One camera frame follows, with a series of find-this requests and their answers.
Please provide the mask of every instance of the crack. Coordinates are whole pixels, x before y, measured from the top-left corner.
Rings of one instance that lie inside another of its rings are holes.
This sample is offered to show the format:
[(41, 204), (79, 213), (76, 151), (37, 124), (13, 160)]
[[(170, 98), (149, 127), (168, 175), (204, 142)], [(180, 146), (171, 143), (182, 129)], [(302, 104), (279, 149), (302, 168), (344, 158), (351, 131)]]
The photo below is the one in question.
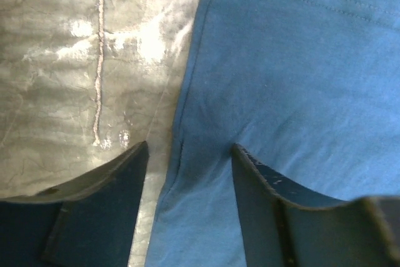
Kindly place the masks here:
[(98, 12), (99, 12), (99, 58), (97, 62), (97, 72), (96, 79), (94, 81), (94, 88), (96, 89), (96, 114), (94, 115), (94, 124), (93, 124), (93, 133), (94, 133), (94, 142), (93, 145), (100, 145), (100, 137), (99, 137), (99, 122), (100, 122), (100, 114), (102, 108), (102, 71), (104, 65), (104, 0), (99, 0), (97, 4)]
[(11, 122), (10, 122), (10, 125), (8, 126), (8, 128), (6, 129), (6, 132), (4, 133), (4, 136), (3, 136), (2, 140), (0, 141), (0, 149), (5, 147), (5, 143), (7, 141), (8, 135), (9, 135), (11, 129), (13, 128), (14, 123), (15, 123), (15, 121), (17, 119), (17, 116), (18, 116), (19, 112), (21, 111), (21, 108), (22, 108), (22, 106), (24, 104), (24, 98), (20, 94), (17, 94), (17, 95), (18, 95), (18, 98), (20, 100), (20, 104), (19, 104), (19, 107), (17, 108), (16, 112), (14, 113), (14, 116), (13, 116), (13, 119), (11, 120)]

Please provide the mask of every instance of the worn floor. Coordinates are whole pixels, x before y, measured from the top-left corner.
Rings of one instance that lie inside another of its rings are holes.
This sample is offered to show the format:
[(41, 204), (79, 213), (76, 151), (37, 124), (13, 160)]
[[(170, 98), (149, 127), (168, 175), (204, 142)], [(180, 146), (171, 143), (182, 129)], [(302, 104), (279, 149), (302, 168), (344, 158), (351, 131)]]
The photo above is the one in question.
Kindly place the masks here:
[(143, 266), (197, 1), (0, 0), (0, 198), (65, 182), (146, 139), (129, 263)]

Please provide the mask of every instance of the cracked surface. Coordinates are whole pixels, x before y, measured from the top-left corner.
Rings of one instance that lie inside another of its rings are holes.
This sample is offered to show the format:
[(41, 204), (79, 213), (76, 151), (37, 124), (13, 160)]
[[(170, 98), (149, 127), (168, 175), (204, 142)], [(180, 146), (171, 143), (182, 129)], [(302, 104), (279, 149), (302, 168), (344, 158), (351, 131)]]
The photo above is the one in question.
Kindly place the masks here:
[(143, 266), (197, 2), (0, 0), (0, 198), (63, 183), (146, 139), (129, 263)]

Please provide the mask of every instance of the white line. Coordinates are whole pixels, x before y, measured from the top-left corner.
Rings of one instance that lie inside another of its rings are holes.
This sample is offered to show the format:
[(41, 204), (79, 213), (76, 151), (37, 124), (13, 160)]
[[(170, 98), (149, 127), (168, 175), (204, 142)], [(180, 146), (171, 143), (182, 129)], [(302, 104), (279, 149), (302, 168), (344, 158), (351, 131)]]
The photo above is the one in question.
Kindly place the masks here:
[(103, 62), (104, 62), (104, 0), (99, 0), (98, 2), (99, 9), (99, 59), (97, 62), (97, 74), (96, 79), (94, 81), (94, 88), (96, 89), (96, 114), (94, 115), (94, 124), (93, 124), (93, 133), (94, 133), (94, 142), (93, 145), (100, 145), (100, 137), (99, 137), (99, 120), (101, 114), (101, 106), (102, 106), (102, 71), (103, 71)]

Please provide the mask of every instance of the blue fabric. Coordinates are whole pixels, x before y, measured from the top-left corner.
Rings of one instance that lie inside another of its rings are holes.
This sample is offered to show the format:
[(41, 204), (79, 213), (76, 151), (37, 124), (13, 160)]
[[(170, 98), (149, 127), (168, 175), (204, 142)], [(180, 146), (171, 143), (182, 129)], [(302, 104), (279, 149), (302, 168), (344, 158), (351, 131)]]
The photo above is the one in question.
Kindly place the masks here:
[(400, 0), (200, 0), (147, 267), (245, 266), (229, 150), (400, 193)]

